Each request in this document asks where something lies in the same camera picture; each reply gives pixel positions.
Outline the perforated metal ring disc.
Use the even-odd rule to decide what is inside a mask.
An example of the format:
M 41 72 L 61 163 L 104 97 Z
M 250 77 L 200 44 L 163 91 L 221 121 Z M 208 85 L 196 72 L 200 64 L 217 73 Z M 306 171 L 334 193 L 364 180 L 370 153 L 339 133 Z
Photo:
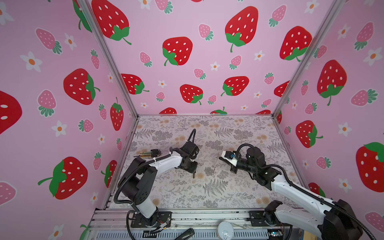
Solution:
M 214 177 L 215 176 L 215 170 L 216 170 L 216 167 L 217 167 L 217 161 L 218 161 L 218 158 L 215 158 L 212 160 L 212 165 L 211 165 L 211 176 Z

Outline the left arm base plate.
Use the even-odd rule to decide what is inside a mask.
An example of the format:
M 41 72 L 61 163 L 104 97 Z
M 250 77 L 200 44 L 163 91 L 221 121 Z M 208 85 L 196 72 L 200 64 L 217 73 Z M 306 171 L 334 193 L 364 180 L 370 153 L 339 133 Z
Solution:
M 130 227 L 132 228 L 158 228 L 170 227 L 172 212 L 156 211 L 150 218 L 145 218 L 141 213 L 135 213 L 132 217 Z

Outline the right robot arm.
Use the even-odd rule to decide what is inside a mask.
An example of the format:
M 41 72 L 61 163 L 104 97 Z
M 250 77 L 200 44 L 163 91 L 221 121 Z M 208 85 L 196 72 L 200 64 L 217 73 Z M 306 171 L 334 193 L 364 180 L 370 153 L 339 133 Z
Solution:
M 236 151 L 224 151 L 220 160 L 231 167 L 231 172 L 247 172 L 259 185 L 287 197 L 304 209 L 289 210 L 281 201 L 273 201 L 265 208 L 268 224 L 278 221 L 292 225 L 322 240 L 358 240 L 363 234 L 375 239 L 347 202 L 335 202 L 295 184 L 283 167 L 266 164 L 265 155 L 259 148 L 242 144 Z

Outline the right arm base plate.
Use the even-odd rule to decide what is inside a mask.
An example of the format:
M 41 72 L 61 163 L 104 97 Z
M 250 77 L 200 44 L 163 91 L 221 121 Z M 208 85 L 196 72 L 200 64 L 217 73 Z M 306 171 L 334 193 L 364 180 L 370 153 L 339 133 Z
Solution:
M 264 211 L 249 211 L 249 217 L 246 221 L 250 222 L 252 227 L 289 227 L 289 224 L 281 223 L 276 217 L 266 214 Z

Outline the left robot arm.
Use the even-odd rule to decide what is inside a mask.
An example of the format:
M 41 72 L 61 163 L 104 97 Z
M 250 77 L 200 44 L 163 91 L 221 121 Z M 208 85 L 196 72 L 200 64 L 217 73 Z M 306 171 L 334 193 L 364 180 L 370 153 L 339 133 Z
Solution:
M 165 156 L 144 160 L 136 157 L 121 177 L 114 194 L 114 203 L 128 204 L 147 221 L 156 219 L 158 207 L 150 199 L 156 177 L 171 170 L 184 170 L 193 176 L 197 171 L 196 158 L 200 151 L 195 144 L 196 130 L 192 130 L 181 148 L 170 148 Z

